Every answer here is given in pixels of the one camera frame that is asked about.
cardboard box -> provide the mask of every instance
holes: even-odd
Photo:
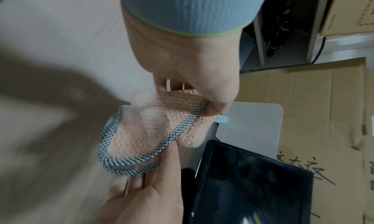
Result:
[[[374,31],[374,0],[332,0],[321,36]]]
[[[236,101],[283,107],[278,159],[315,173],[313,224],[374,221],[373,99],[364,58],[240,76]]]

black computer monitor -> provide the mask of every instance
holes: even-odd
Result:
[[[189,224],[308,224],[313,173],[215,140],[197,174]]]

folded cloth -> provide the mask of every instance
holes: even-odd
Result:
[[[205,116],[208,103],[196,90],[134,93],[131,106],[120,106],[106,123],[100,161],[114,174],[133,176],[155,169],[161,151],[173,140],[199,147],[217,117]]]

black and white checkered trim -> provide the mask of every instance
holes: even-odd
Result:
[[[155,169],[160,161],[153,162],[149,165],[146,165],[140,169],[127,169],[125,167],[134,166],[137,164],[145,163],[150,161],[152,158],[155,158],[171,141],[175,140],[185,129],[187,129],[196,119],[197,115],[203,110],[203,108],[209,103],[209,100],[204,99],[200,105],[189,115],[177,128],[175,128],[166,138],[161,141],[161,143],[153,149],[151,152],[138,156],[131,157],[126,159],[120,159],[111,157],[108,155],[107,148],[109,146],[110,140],[113,135],[116,133],[119,124],[122,122],[123,118],[123,107],[118,107],[117,114],[111,117],[106,123],[104,130],[101,134],[101,142],[98,150],[99,160],[103,163],[104,167],[120,176],[132,176],[139,175],[148,171]]]

black cable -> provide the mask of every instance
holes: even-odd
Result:
[[[311,65],[313,65],[319,58],[319,55],[322,53],[323,48],[325,47],[326,37],[323,37],[321,48],[319,49],[316,58],[312,61]]]

